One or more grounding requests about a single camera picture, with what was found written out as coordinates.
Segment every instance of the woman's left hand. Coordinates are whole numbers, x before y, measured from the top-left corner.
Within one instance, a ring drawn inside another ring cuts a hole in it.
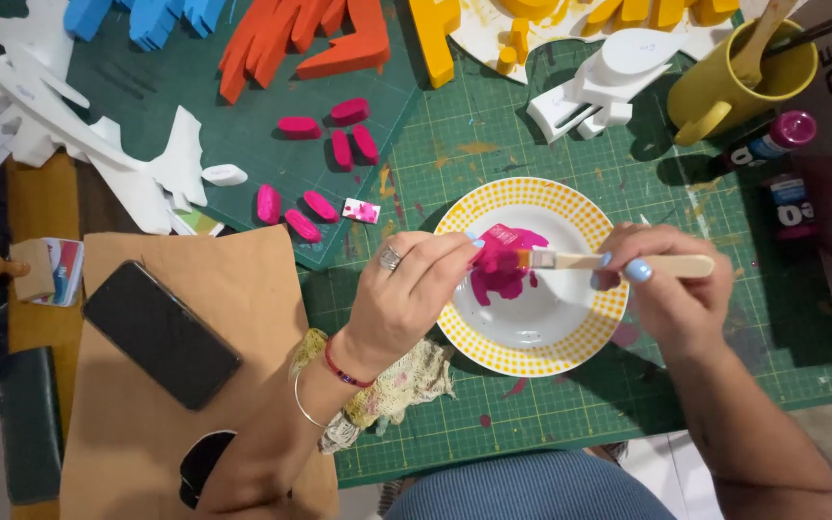
[[[336,364],[368,381],[410,351],[468,274],[482,246],[475,238],[423,231],[388,237],[364,267],[349,323],[333,339]],[[380,263],[388,246],[400,257],[394,270]]]

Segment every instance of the yellow foam piece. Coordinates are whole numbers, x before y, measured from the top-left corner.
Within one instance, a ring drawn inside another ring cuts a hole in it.
[[[512,47],[503,47],[503,50],[499,51],[499,60],[496,62],[496,72],[506,76],[515,68],[517,59],[518,55],[516,54],[515,49]]]
[[[615,11],[618,10],[618,6],[621,6],[621,0],[606,0],[596,6],[593,12],[590,13],[589,18],[586,18],[586,25],[580,31],[580,35],[592,36],[602,30],[606,26],[608,18],[612,18]]]
[[[455,62],[445,35],[460,27],[461,6],[458,0],[410,0],[410,10],[429,81],[437,89],[455,77]]]
[[[519,65],[525,65],[525,60],[529,57],[529,20],[527,18],[512,20],[509,44],[516,50]]]
[[[614,27],[616,30],[638,27],[647,19],[649,12],[650,0],[624,0]]]
[[[682,19],[682,10],[686,1],[694,0],[654,0],[650,16],[650,28],[670,31]]]
[[[740,6],[738,0],[698,0],[691,10],[698,25],[711,27],[730,18]]]
[[[503,7],[519,18],[547,18],[558,7],[559,0],[500,0]]]

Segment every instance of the paintbrush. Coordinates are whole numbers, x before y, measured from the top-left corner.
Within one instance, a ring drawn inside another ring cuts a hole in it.
[[[519,249],[519,267],[530,269],[598,269],[601,254],[572,254],[546,249]],[[654,254],[644,256],[654,269],[676,278],[704,278],[715,269],[715,261],[704,254]]]

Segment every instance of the green cutting mat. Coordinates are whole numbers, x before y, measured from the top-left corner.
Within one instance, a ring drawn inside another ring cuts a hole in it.
[[[414,40],[405,39],[404,32],[413,26],[397,16],[393,0],[385,0],[391,57],[380,73],[368,69],[297,80],[295,67],[329,47],[326,38],[317,37],[306,54],[285,57],[268,89],[250,80],[230,106],[217,93],[217,64],[251,4],[252,0],[227,0],[216,31],[206,39],[191,35],[179,23],[166,46],[150,53],[130,41],[130,14],[109,12],[92,41],[76,43],[67,82],[91,101],[88,121],[101,115],[117,121],[124,151],[141,160],[151,160],[166,148],[176,108],[184,106],[202,123],[202,165],[232,163],[248,173],[248,181],[238,186],[204,183],[208,205],[202,211],[239,231],[264,226],[256,215],[256,194],[261,184],[271,184],[282,195],[282,212],[298,207],[322,232],[323,241],[310,244],[291,231],[297,261],[319,269],[331,262],[350,222],[325,223],[302,201],[303,193],[317,190],[334,207],[341,207],[347,197],[364,197],[377,168],[359,162],[353,172],[341,171],[333,160],[329,138],[333,128],[314,141],[285,141],[275,126],[287,116],[320,120],[334,105],[364,97],[371,116],[363,124],[385,156],[418,98],[417,75],[425,74],[410,63],[406,41]]]
[[[737,270],[725,330],[729,344],[784,409],[832,403],[832,310],[820,263],[810,248],[773,242],[771,211],[757,187],[783,165],[700,184],[716,148],[672,146],[665,95],[687,58],[679,56],[672,74],[635,98],[627,127],[590,141],[572,131],[548,146],[526,117],[530,96],[571,78],[597,48],[558,41],[536,51],[530,86],[494,77],[453,48],[455,79],[422,94],[393,148],[390,174],[368,197],[383,206],[379,223],[353,225],[344,251],[326,271],[300,271],[311,325],[334,332],[348,320],[359,272],[383,235],[433,231],[445,210],[480,184],[531,175],[580,191],[613,222],[637,222],[643,215],[653,224],[707,232]],[[471,143],[492,143],[496,150],[458,148]],[[630,312],[625,320],[636,323]],[[610,342],[568,377],[530,379],[508,397],[517,378],[490,373],[460,354],[453,363],[457,399],[410,408],[403,424],[383,437],[362,434],[336,455],[341,487],[477,457],[580,448],[684,428],[669,377],[658,367],[660,354],[644,335],[626,347]],[[490,428],[481,426],[484,415],[491,417]]]

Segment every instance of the yellow mug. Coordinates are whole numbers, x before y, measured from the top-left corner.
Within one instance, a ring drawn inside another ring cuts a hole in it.
[[[815,77],[817,49],[813,43],[777,54],[761,65],[763,80],[754,90],[743,86],[730,68],[731,49],[750,37],[753,22],[742,24],[711,53],[693,65],[669,90],[666,112],[679,128],[676,144],[692,146],[705,137],[731,129],[792,98]],[[783,20],[770,43],[800,31]]]

